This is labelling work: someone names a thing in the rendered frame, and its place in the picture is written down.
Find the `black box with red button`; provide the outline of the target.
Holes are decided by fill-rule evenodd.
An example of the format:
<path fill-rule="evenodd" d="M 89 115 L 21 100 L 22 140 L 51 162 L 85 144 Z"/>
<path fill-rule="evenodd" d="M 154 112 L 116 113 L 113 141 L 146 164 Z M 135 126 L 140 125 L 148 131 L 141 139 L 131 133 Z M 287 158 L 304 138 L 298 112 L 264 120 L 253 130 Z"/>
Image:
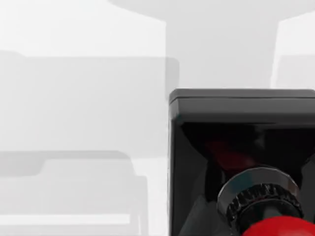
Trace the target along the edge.
<path fill-rule="evenodd" d="M 246 236 L 277 217 L 315 228 L 315 90 L 174 90 L 169 236 Z"/>

